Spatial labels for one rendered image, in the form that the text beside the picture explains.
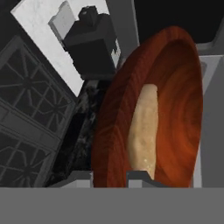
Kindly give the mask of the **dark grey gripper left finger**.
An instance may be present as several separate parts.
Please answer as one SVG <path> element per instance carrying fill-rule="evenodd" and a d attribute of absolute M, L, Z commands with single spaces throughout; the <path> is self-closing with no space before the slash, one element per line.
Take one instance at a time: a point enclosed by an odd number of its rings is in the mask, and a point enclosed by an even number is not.
<path fill-rule="evenodd" d="M 92 171 L 73 171 L 68 178 L 51 185 L 51 188 L 91 188 L 93 180 Z"/>

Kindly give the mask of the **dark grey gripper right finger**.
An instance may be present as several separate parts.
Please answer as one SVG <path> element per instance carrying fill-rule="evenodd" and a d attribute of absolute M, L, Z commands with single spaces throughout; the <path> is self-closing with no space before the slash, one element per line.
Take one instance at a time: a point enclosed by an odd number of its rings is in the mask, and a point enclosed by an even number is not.
<path fill-rule="evenodd" d="M 127 171 L 126 186 L 128 188 L 168 188 L 168 185 L 153 180 L 147 171 Z"/>

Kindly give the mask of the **reddish brown wooden bowl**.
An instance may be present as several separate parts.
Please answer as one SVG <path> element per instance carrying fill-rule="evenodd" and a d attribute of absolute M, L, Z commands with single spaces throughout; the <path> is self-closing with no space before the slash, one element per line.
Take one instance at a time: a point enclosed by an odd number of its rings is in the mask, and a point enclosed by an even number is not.
<path fill-rule="evenodd" d="M 125 187 L 131 170 L 127 140 L 145 84 L 157 86 L 155 180 L 191 184 L 200 144 L 203 90 L 200 59 L 190 34 L 170 26 L 141 44 L 117 72 L 97 116 L 91 150 L 95 187 Z"/>

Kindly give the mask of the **pale tan sweet potato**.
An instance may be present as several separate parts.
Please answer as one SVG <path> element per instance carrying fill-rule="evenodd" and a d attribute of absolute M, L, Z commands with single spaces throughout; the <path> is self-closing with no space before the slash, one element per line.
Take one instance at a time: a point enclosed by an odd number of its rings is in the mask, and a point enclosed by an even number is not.
<path fill-rule="evenodd" d="M 158 132 L 158 88 L 144 85 L 138 97 L 128 137 L 131 168 L 147 171 L 152 179 L 156 170 L 156 140 Z"/>

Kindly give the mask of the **black hob with grates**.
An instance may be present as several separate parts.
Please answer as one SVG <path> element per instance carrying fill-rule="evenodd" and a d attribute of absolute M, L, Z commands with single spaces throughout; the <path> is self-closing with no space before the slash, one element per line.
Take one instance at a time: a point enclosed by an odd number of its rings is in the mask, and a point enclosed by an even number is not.
<path fill-rule="evenodd" d="M 41 187 L 75 99 L 16 36 L 0 51 L 0 187 Z"/>

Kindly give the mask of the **black boxy small appliance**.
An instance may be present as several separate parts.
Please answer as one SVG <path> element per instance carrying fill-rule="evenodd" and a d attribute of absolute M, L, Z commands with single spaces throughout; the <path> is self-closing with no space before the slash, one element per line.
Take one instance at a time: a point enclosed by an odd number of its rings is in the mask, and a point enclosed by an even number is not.
<path fill-rule="evenodd" d="M 63 44 L 80 75 L 111 75 L 116 71 L 116 32 L 107 13 L 94 5 L 83 7 Z"/>

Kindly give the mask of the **pale grey block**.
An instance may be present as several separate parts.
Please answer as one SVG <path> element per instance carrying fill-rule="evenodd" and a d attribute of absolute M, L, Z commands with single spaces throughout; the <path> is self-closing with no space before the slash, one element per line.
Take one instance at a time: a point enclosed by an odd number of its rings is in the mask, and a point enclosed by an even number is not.
<path fill-rule="evenodd" d="M 68 1 L 64 1 L 59 11 L 48 22 L 53 33 L 58 40 L 63 40 L 72 25 L 74 24 L 75 17 Z"/>

